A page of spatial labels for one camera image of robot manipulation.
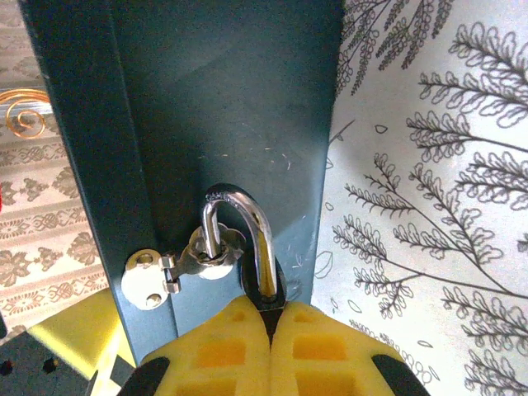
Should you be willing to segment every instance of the screw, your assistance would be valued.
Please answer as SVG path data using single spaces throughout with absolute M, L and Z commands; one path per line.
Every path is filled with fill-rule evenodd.
M 44 362 L 42 370 L 46 374 L 51 374 L 55 370 L 57 370 L 57 367 L 59 367 L 59 361 L 57 359 L 49 358 L 47 361 Z
M 141 256 L 138 256 L 138 258 L 135 259 L 135 262 L 137 264 L 150 264 L 154 261 L 154 257 L 148 253 L 144 253 Z
M 0 375 L 6 376 L 10 375 L 13 372 L 13 362 L 12 361 L 4 361 L 0 365 Z
M 149 297 L 147 297 L 147 307 L 148 308 L 156 308 L 158 305 L 160 305 L 162 302 L 162 296 L 158 293 L 151 294 Z

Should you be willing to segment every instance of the beige damask pattern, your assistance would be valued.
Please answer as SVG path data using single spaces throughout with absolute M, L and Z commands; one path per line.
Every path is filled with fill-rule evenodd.
M 0 0 L 0 91 L 41 86 L 17 2 Z M 38 139 L 24 140 L 7 129 L 6 109 L 0 106 L 0 312 L 9 333 L 0 345 L 108 286 L 53 115 L 44 113 Z

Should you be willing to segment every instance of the leaf illustration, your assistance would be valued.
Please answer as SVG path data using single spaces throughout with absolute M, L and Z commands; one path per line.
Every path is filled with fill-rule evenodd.
M 454 0 L 439 0 L 436 11 L 436 21 L 433 36 L 446 23 Z M 431 30 L 431 22 L 435 15 L 435 0 L 420 0 L 414 8 L 412 17 L 408 20 L 402 14 L 409 0 L 346 0 L 343 5 L 344 17 L 342 28 L 342 47 L 337 61 L 337 95 L 352 83 L 351 95 L 355 95 L 367 73 L 370 57 L 375 52 L 376 58 L 384 56 L 378 69 L 384 70 L 404 50 L 407 55 L 402 68 L 407 68 L 416 58 Z M 383 30 L 389 33 L 381 40 L 377 21 L 383 21 Z
M 403 310 L 407 308 L 406 298 L 414 297 L 413 291 L 404 285 L 405 281 L 416 276 L 409 276 L 403 280 L 390 281 L 387 276 L 376 269 L 370 269 L 367 272 L 365 268 L 359 270 L 354 268 L 357 287 L 362 287 L 367 295 L 372 294 L 374 297 L 384 295 L 385 297 L 379 302 L 379 311 L 382 318 L 391 319 L 396 313 L 398 316 L 403 315 Z
M 349 214 L 344 218 L 345 228 L 334 227 L 334 242 L 342 248 L 348 248 L 366 263 L 373 258 L 385 259 L 387 251 L 381 242 L 380 232 L 373 230 L 369 223 L 362 224 L 360 219 L 354 219 Z
M 394 23 L 394 21 L 396 21 L 396 18 L 398 17 L 399 13 L 407 4 L 409 4 L 409 0 L 396 0 L 396 2 L 390 8 L 389 16 L 387 16 L 387 20 L 385 21 L 385 31 L 387 31 L 390 26 Z
M 355 330 L 357 330 L 359 332 L 363 332 L 364 334 L 370 336 L 371 338 L 374 338 L 375 340 L 379 340 L 380 339 L 372 330 L 370 330 L 364 324 L 356 322 L 355 320 L 352 320 L 352 319 L 349 319 L 348 322 L 349 322 L 351 328 L 354 328 Z
M 464 143 L 473 138 L 463 114 L 456 119 L 444 114 L 439 120 L 433 111 L 427 113 L 427 118 L 416 113 L 414 120 L 407 118 L 407 127 L 413 129 L 410 138 L 419 149 L 423 149 L 422 161 L 425 163 L 431 160 L 438 163 L 443 158 L 463 154 Z
M 432 29 L 432 38 L 435 39 L 442 28 L 444 27 L 447 18 L 451 13 L 451 8 L 453 7 L 453 2 L 455 0 L 438 0 L 438 8 L 436 9 L 436 19 L 435 25 Z
M 356 186 L 349 186 L 348 184 L 345 188 L 348 191 L 349 196 L 354 196 L 356 198 L 356 202 L 362 201 L 363 206 L 369 206 L 371 210 L 374 208 L 381 208 L 382 214 L 385 211 L 388 211 L 390 217 L 396 213 L 400 215 L 402 212 L 414 210 L 414 207 L 398 198 L 395 199 L 389 194 L 371 194 L 367 190 L 362 190 Z
M 407 18 L 404 17 L 387 34 L 376 52 L 376 58 L 386 53 L 378 70 L 385 70 L 407 48 L 412 38 L 409 27 Z
M 429 30 L 431 29 L 431 19 L 434 11 L 433 0 L 421 0 L 418 4 L 418 8 L 412 17 L 414 20 L 414 31 L 412 31 L 409 51 L 403 60 L 403 69 L 410 66 L 416 58 L 418 51 L 423 47 Z
M 459 174 L 457 190 L 479 202 L 510 204 L 512 210 L 528 209 L 528 161 L 517 162 L 508 152 L 501 157 L 475 153 L 474 161 Z
M 500 249 L 485 243 L 495 237 L 492 231 L 482 228 L 473 229 L 474 221 L 482 215 L 482 212 L 478 209 L 459 210 L 457 190 L 445 194 L 441 179 L 434 177 L 431 170 L 424 170 L 421 163 L 414 167 L 409 179 L 417 182 L 417 189 L 423 191 L 425 199 L 436 201 L 433 205 L 435 209 L 448 214 L 441 221 L 455 227 L 450 231 L 450 235 L 454 238 L 453 243 L 459 252 L 465 254 L 477 266 L 488 264 L 503 256 Z
M 372 184 L 384 188 L 386 191 L 395 193 L 398 189 L 398 185 L 401 181 L 401 178 L 398 175 L 394 175 L 396 167 L 393 163 L 388 163 L 388 161 L 389 156 L 387 156 L 387 154 L 376 153 L 374 156 L 374 165 L 383 176 L 385 182 L 379 182 L 377 181 L 377 179 L 375 180 L 372 176 L 365 176 L 365 178 L 367 180 L 371 180 Z
M 375 125 L 374 129 L 376 134 L 384 134 L 389 128 L 387 128 L 385 125 L 377 124 Z
M 445 101 L 447 108 L 459 108 L 463 114 L 478 111 L 481 116 L 496 116 L 501 128 L 510 128 L 528 116 L 528 97 L 492 73 L 480 78 L 466 73 L 462 82 L 452 72 L 447 72 L 443 81 L 436 73 L 430 78 L 423 74 L 419 85 L 423 86 L 421 99 L 434 92 L 433 104 Z
M 466 66 L 479 67 L 508 79 L 513 86 L 528 84 L 528 43 L 517 50 L 516 34 L 512 31 L 501 40 L 495 26 L 486 31 L 483 24 L 477 22 L 468 31 L 466 25 L 460 25 L 449 52 L 465 59 Z
M 433 229 L 430 233 L 426 231 L 419 233 L 412 223 L 407 228 L 399 225 L 394 229 L 394 237 L 401 243 L 409 244 L 411 248 L 421 248 L 422 251 L 429 252 L 436 260 L 444 259 L 446 252 L 450 250 L 459 250 L 456 246 L 452 246 L 437 229 Z
M 471 350 L 469 355 L 471 361 L 464 366 L 468 390 L 478 388 L 482 395 L 524 396 L 528 393 L 528 386 L 516 379 L 516 372 L 505 356 L 497 361 L 490 350 L 484 352 L 483 359 Z
M 473 299 L 464 295 L 456 286 L 453 293 L 444 287 L 444 308 L 457 306 L 456 315 L 468 319 L 469 327 L 463 325 L 467 337 L 473 338 L 477 347 L 489 345 L 494 351 L 511 351 L 516 348 L 522 356 L 528 356 L 528 321 L 518 306 L 507 309 L 498 297 L 488 303 L 479 291 Z
M 380 33 L 377 30 L 370 30 L 366 36 L 366 38 L 363 40 L 363 44 L 361 44 L 360 48 L 360 67 L 357 69 L 356 73 L 356 80 L 354 82 L 354 86 L 352 87 L 351 94 L 354 95 L 359 87 L 361 86 L 361 83 L 363 83 L 363 80 L 365 79 L 367 66 L 369 65 L 370 57 L 372 56 L 372 53 L 374 52 L 374 47 L 376 45 L 376 39 L 380 37 Z
M 317 279 L 324 279 L 333 268 L 333 253 L 329 251 L 320 252 L 315 257 L 315 269 L 313 276 Z

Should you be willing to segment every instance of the metal hasp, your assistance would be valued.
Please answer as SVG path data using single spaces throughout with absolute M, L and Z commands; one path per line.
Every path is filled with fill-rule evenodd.
M 207 255 L 215 258 L 222 254 L 217 220 L 217 209 L 221 202 L 230 204 L 246 221 L 253 239 L 258 289 L 261 295 L 274 299 L 277 295 L 277 274 L 271 227 L 258 203 L 239 187 L 217 184 L 205 193 L 201 223 Z
M 192 233 L 189 244 L 179 258 L 173 251 L 160 254 L 141 249 L 126 261 L 121 289 L 126 299 L 138 309 L 149 311 L 162 305 L 169 294 L 182 291 L 180 278 L 198 275 L 210 281 L 227 276 L 237 265 L 246 246 L 245 237 L 236 229 L 215 223 L 220 253 L 207 256 L 203 228 Z

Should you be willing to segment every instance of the yellow surface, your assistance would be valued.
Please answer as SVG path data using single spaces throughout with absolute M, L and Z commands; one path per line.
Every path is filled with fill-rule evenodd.
M 143 363 L 170 360 L 156 396 L 267 396 L 270 362 L 264 322 L 248 297 L 238 297 L 192 332 Z
M 118 324 L 110 291 L 103 290 L 33 326 L 28 333 L 90 379 Z
M 391 347 L 302 303 L 288 303 L 271 347 L 272 396 L 394 396 L 371 360 Z
M 102 290 L 28 330 L 87 380 L 97 370 L 92 396 L 117 394 L 110 381 L 116 356 L 135 367 L 110 290 Z

